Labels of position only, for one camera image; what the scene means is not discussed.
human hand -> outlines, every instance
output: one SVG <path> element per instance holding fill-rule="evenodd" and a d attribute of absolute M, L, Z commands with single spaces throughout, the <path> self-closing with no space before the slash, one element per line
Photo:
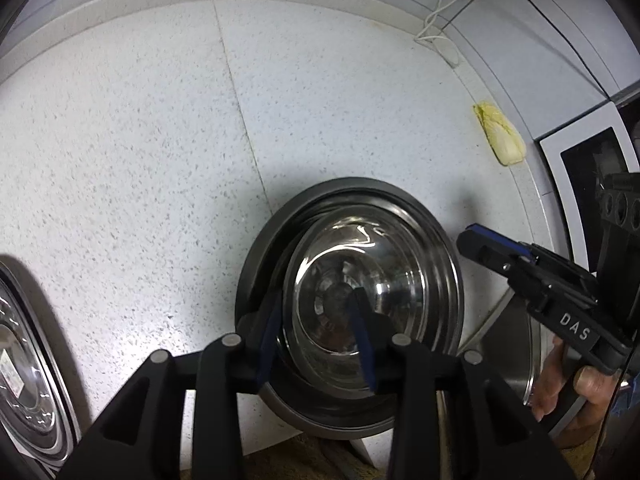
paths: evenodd
<path fill-rule="evenodd" d="M 554 348 L 545 360 L 530 400 L 531 411 L 538 421 L 556 408 L 558 394 L 566 383 L 567 378 L 562 374 L 563 352 L 564 342 L 555 336 Z M 606 376 L 591 366 L 585 366 L 578 371 L 574 379 L 574 389 L 587 399 L 587 402 L 556 439 L 559 447 L 578 446 L 598 431 L 616 389 L 618 377 L 619 374 Z"/>

black handle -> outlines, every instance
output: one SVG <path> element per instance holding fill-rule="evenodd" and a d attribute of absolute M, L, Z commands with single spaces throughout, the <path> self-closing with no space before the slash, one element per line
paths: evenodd
<path fill-rule="evenodd" d="M 540 421 L 540 424 L 551 438 L 558 436 L 569 422 L 574 420 L 586 402 L 586 399 L 574 390 L 575 377 L 578 371 L 586 364 L 588 364 L 587 361 L 576 355 L 571 348 L 565 346 L 565 352 L 562 357 L 562 370 L 564 371 L 564 376 L 568 379 L 558 394 L 556 408 Z"/>

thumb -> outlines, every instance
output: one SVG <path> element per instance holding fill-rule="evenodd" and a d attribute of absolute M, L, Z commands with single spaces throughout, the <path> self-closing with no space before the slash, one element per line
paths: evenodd
<path fill-rule="evenodd" d="M 584 366 L 574 379 L 574 389 L 591 404 L 608 404 L 616 389 L 618 374 L 606 376 L 593 366 Z"/>

white sticker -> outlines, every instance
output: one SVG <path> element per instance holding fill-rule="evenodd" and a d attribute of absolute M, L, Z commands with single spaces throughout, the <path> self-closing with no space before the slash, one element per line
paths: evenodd
<path fill-rule="evenodd" d="M 2 355 L 0 355 L 0 373 L 4 377 L 4 382 L 11 388 L 14 397 L 18 399 L 24 388 L 24 381 L 20 378 L 20 374 L 15 369 L 14 362 L 11 361 L 6 350 L 2 350 Z"/>

round hole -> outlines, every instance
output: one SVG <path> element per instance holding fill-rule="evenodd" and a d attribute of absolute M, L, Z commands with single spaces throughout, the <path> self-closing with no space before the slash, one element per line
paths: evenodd
<path fill-rule="evenodd" d="M 604 197 L 604 213 L 609 216 L 613 209 L 613 197 L 611 193 L 607 193 L 606 197 Z"/>
<path fill-rule="evenodd" d="M 640 200 L 634 200 L 631 206 L 631 227 L 638 229 L 640 227 Z"/>
<path fill-rule="evenodd" d="M 618 225 L 622 225 L 626 220 L 626 195 L 620 193 L 618 200 L 616 200 L 616 222 Z"/>

